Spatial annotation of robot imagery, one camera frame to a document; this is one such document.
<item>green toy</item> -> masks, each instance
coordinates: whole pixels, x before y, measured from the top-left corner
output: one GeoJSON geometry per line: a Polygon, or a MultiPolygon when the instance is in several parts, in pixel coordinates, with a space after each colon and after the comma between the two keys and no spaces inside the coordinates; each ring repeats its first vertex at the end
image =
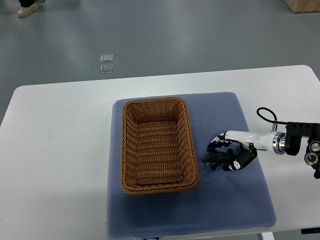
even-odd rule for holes
{"type": "Polygon", "coordinates": [[[232,164],[236,158],[237,155],[234,154],[234,151],[231,148],[228,148],[227,152],[213,149],[202,159],[201,165],[204,166],[215,163],[214,165],[211,165],[211,169],[215,171],[221,164],[232,164]]]}

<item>person's foot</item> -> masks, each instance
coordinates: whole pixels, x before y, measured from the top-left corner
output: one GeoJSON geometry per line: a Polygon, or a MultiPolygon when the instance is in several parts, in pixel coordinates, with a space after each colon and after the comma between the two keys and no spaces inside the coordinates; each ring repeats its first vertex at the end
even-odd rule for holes
{"type": "Polygon", "coordinates": [[[18,17],[19,18],[24,18],[26,16],[29,16],[32,14],[34,11],[38,10],[39,6],[38,4],[34,3],[30,7],[21,7],[20,11],[18,11],[18,17]]]}

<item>rectangular basket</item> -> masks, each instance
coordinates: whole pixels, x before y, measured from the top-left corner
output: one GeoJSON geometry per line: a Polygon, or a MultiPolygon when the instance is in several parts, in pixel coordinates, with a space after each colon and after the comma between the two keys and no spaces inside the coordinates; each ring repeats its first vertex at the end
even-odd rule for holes
{"type": "Polygon", "coordinates": [[[127,102],[122,113],[121,187],[131,195],[194,188],[199,171],[186,102],[127,102]]]}

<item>white table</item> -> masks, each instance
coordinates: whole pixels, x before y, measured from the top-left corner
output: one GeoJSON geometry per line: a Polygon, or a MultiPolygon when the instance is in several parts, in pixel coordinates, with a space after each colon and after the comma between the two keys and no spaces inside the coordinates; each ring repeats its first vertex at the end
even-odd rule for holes
{"type": "MultiPolygon", "coordinates": [[[[271,130],[256,115],[262,106],[280,121],[320,122],[320,82],[303,65],[17,88],[0,127],[1,239],[106,239],[114,102],[213,92],[236,94],[251,132],[271,130]]],[[[285,132],[284,126],[278,129],[285,132]]],[[[320,180],[304,161],[306,144],[297,156],[259,152],[277,216],[274,227],[174,238],[319,227],[320,180]]]]}

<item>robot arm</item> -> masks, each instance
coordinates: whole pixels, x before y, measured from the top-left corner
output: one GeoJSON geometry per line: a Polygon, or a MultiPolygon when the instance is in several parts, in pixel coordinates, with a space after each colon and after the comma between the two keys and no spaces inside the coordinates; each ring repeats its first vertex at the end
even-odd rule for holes
{"type": "Polygon", "coordinates": [[[281,122],[277,121],[276,115],[268,108],[260,107],[257,114],[267,122],[273,123],[272,131],[268,134],[259,134],[246,131],[227,131],[215,137],[208,145],[208,150],[228,147],[232,143],[239,143],[246,148],[230,164],[224,167],[226,171],[234,171],[245,168],[257,156],[257,150],[268,151],[274,154],[298,154],[302,137],[309,137],[304,160],[315,169],[314,177],[320,179],[320,123],[304,122],[281,122]],[[274,116],[275,120],[263,117],[259,111],[267,110],[274,116]],[[277,130],[277,124],[286,125],[286,134],[277,130]]]}

